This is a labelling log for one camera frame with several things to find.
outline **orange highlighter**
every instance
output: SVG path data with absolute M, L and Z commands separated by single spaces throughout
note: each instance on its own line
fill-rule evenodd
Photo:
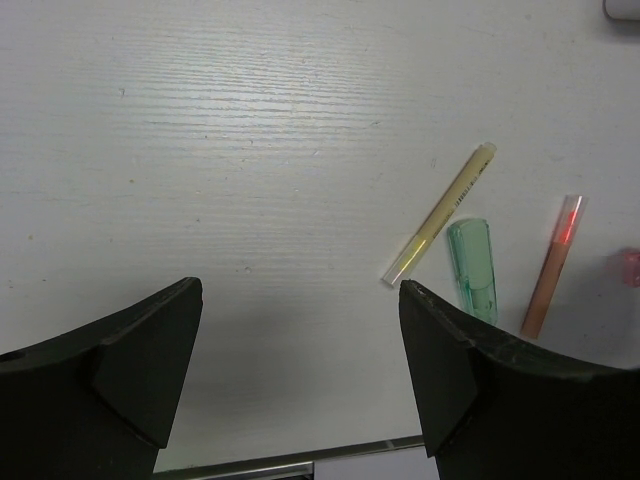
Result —
M 587 198 L 582 195 L 567 195 L 564 200 L 562 213 L 553 233 L 553 241 L 520 329 L 520 333 L 525 337 L 538 338 L 540 334 L 544 317 L 547 315 L 549 305 L 551 305 L 553 292 L 558 285 L 562 267 L 564 267 L 586 205 Z

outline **green highlighter cap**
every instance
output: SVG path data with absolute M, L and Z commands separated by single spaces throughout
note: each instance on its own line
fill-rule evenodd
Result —
M 449 227 L 449 246 L 465 312 L 495 325 L 498 321 L 489 224 L 481 218 Z

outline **pen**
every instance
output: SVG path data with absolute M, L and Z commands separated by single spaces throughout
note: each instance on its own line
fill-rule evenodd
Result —
M 568 195 L 564 200 L 553 241 L 542 266 L 536 289 L 533 291 L 529 309 L 522 322 L 520 333 L 526 337 L 538 338 L 540 334 L 586 204 L 587 198 L 582 195 Z
M 495 153 L 496 146 L 492 143 L 487 142 L 478 147 L 382 280 L 394 287 L 411 274 L 424 252 L 447 224 L 489 162 L 493 160 Z

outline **metal edge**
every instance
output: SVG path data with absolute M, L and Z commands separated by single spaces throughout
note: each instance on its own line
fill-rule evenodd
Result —
M 152 480 L 276 480 L 313 474 L 313 462 L 424 446 L 422 435 L 311 452 L 154 473 Z

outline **yellow highlighter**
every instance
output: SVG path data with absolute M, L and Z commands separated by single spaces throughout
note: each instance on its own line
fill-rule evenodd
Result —
M 449 189 L 442 196 L 436 208 L 402 251 L 398 259 L 389 271 L 382 277 L 391 287 L 395 287 L 400 281 L 406 279 L 418 264 L 427 248 L 438 236 L 440 230 L 447 224 L 458 205 L 467 196 L 473 184 L 482 174 L 489 162 L 493 160 L 496 146 L 493 143 L 485 143 L 471 156 L 462 171 L 458 174 Z

